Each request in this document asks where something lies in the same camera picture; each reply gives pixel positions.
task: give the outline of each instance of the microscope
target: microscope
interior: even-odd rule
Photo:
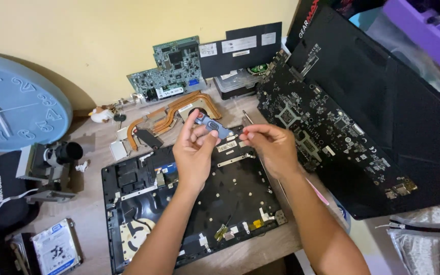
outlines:
[[[34,144],[21,149],[16,177],[24,180],[48,181],[37,193],[28,195],[26,202],[58,202],[72,199],[76,194],[67,186],[70,167],[83,157],[83,148],[76,142],[58,141],[53,144]]]

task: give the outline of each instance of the purple container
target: purple container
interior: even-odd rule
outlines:
[[[406,0],[388,0],[383,12],[440,65],[440,24],[427,24],[427,19],[438,15],[434,10],[419,13]]]

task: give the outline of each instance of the laptop disassembly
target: laptop disassembly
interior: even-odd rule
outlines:
[[[176,267],[286,223],[253,148],[230,128],[192,209]],[[178,185],[172,146],[102,169],[112,273],[120,274],[147,238]]]
[[[355,219],[440,204],[440,94],[329,7],[258,85],[298,159]]]

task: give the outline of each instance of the plastic storage box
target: plastic storage box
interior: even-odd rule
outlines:
[[[255,85],[263,77],[251,75],[247,70],[237,70],[237,74],[222,79],[214,77],[213,82],[217,86],[218,93],[223,100],[250,95],[255,92]]]

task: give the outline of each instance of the hard drive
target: hard drive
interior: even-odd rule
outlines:
[[[61,275],[83,262],[74,222],[64,219],[32,238],[42,275]]]

